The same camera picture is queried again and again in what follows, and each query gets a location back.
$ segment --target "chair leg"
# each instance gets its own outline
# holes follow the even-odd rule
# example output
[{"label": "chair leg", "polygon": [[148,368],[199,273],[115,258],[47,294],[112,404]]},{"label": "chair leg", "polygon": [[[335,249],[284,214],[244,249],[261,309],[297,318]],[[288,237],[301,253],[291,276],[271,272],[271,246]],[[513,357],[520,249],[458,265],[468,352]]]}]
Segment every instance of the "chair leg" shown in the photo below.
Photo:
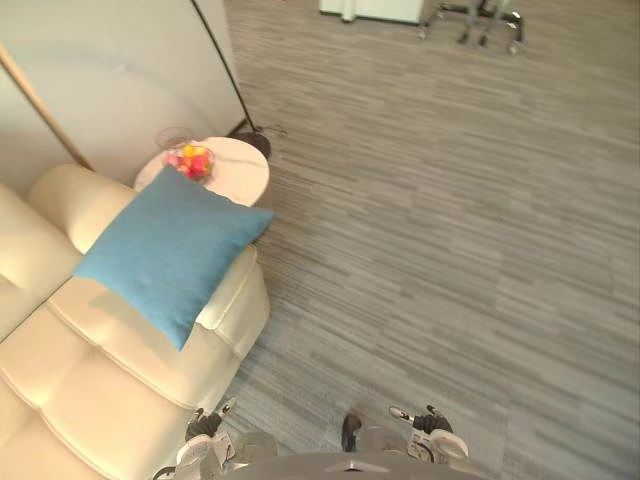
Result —
[{"label": "chair leg", "polygon": [[482,35],[480,35],[480,38],[478,39],[478,43],[480,45],[482,45],[483,47],[487,45],[487,42],[489,41],[489,34],[491,33],[491,30],[493,30],[493,27],[495,26],[496,22],[499,22],[500,20],[502,20],[502,15],[504,15],[504,11],[509,7],[510,3],[511,3],[511,0],[500,0],[498,2],[498,6],[496,7],[496,11],[494,12],[493,16],[491,17],[491,20],[489,20],[489,25],[487,25],[486,30],[484,31],[484,33]]},{"label": "chair leg", "polygon": [[470,0],[469,13],[467,14],[467,19],[464,24],[464,30],[460,37],[458,37],[458,43],[467,43],[467,40],[469,40],[469,33],[476,23],[476,18],[478,18],[478,9],[484,1],[486,0]]}]

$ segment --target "wooden pole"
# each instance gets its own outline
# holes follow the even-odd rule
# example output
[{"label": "wooden pole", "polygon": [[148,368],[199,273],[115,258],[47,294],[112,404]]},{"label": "wooden pole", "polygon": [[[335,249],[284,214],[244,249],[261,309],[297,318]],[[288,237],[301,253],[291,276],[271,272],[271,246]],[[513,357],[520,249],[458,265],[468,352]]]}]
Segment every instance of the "wooden pole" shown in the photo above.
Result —
[{"label": "wooden pole", "polygon": [[16,86],[20,89],[24,97],[29,101],[29,103],[33,106],[40,118],[47,124],[49,129],[53,132],[53,134],[57,137],[57,139],[62,143],[64,148],[69,152],[69,154],[73,157],[73,159],[80,165],[89,170],[93,170],[93,167],[89,164],[86,158],[80,153],[80,150],[73,144],[69,136],[64,133],[62,129],[62,125],[58,123],[58,121],[51,115],[51,112],[47,109],[45,104],[42,102],[36,91],[34,90],[31,82],[25,76],[25,74],[20,70],[18,64],[11,58],[7,49],[4,48],[4,45],[0,43],[0,65],[5,69],[5,71],[9,74],[9,77],[13,80]]}]

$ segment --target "floor lamp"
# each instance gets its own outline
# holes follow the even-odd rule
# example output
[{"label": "floor lamp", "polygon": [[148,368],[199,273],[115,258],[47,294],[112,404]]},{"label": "floor lamp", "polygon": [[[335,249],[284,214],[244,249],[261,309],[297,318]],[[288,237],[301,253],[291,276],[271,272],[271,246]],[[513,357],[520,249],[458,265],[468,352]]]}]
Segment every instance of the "floor lamp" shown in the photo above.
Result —
[{"label": "floor lamp", "polygon": [[220,45],[218,45],[218,42],[216,41],[216,37],[211,31],[211,28],[209,27],[209,23],[207,23],[207,20],[204,14],[202,13],[202,10],[200,10],[200,6],[196,2],[196,0],[190,0],[190,2],[191,2],[191,5],[193,5],[194,10],[198,14],[198,17],[200,18],[200,22],[202,22],[202,26],[207,31],[207,34],[209,34],[209,39],[211,40],[211,43],[213,44],[216,51],[218,52],[218,56],[222,61],[222,65],[224,65],[224,69],[227,72],[227,76],[229,77],[229,80],[231,81],[231,85],[233,85],[233,90],[236,92],[236,96],[240,101],[240,105],[242,105],[242,110],[244,111],[244,116],[247,119],[247,123],[249,123],[249,127],[251,127],[250,132],[241,132],[241,133],[235,134],[233,138],[237,138],[238,140],[242,140],[243,142],[253,145],[258,150],[260,150],[260,152],[265,156],[265,158],[269,158],[269,156],[271,155],[271,142],[269,142],[269,139],[267,137],[265,137],[262,133],[260,133],[262,131],[262,128],[256,127],[256,125],[253,123],[253,120],[251,120],[251,115],[249,115],[247,106],[245,105],[242,95],[240,94],[240,89],[238,89],[238,85],[236,84],[236,81],[233,78],[233,74],[231,73],[231,70],[229,69],[229,65],[227,64],[227,61],[224,58],[224,54],[220,49]]}]

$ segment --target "white wall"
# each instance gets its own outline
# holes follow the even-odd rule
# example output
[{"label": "white wall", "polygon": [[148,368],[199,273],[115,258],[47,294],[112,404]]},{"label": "white wall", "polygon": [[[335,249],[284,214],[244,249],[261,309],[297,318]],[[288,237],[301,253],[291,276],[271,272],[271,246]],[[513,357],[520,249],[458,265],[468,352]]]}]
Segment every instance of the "white wall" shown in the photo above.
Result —
[{"label": "white wall", "polygon": [[73,158],[0,68],[0,182],[20,195],[44,172]]},{"label": "white wall", "polygon": [[[199,3],[233,64],[223,1]],[[89,163],[128,184],[160,130],[244,118],[187,0],[0,0],[0,42]]]}]

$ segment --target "black metal pole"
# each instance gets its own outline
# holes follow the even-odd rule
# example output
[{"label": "black metal pole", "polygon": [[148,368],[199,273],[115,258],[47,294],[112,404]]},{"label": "black metal pole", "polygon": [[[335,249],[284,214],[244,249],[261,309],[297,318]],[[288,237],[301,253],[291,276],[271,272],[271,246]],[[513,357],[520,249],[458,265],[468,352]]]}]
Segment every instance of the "black metal pole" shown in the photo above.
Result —
[{"label": "black metal pole", "polygon": [[213,32],[211,31],[211,28],[209,27],[209,23],[207,22],[206,18],[204,17],[204,14],[202,13],[202,10],[200,10],[200,6],[196,2],[196,0],[189,0],[189,1],[191,2],[191,5],[193,5],[193,8],[195,9],[196,13],[198,14],[198,17],[200,17],[200,21],[202,22],[202,25],[204,26],[205,30],[209,34],[209,38],[211,39],[211,43],[213,43],[213,46],[218,51],[218,55],[220,56],[220,60],[222,60],[222,65],[224,65],[224,69],[227,71],[227,75],[229,76],[229,80],[231,80],[231,85],[233,85],[233,89],[235,90],[236,95],[238,96],[238,100],[240,100],[240,105],[242,105],[242,110],[244,111],[244,116],[246,117],[247,122],[249,122],[249,126],[251,127],[251,130],[253,130],[254,132],[257,132],[256,126],[254,125],[253,121],[251,120],[251,115],[249,115],[249,111],[247,110],[247,106],[244,104],[244,100],[242,99],[242,95],[240,94],[240,90],[238,89],[238,85],[236,84],[236,81],[233,79],[233,74],[231,73],[231,70],[229,69],[229,65],[227,65],[227,61],[224,58],[224,54],[222,53],[222,50],[220,49],[220,45],[218,45],[218,42],[216,41],[216,37],[213,34]]}]

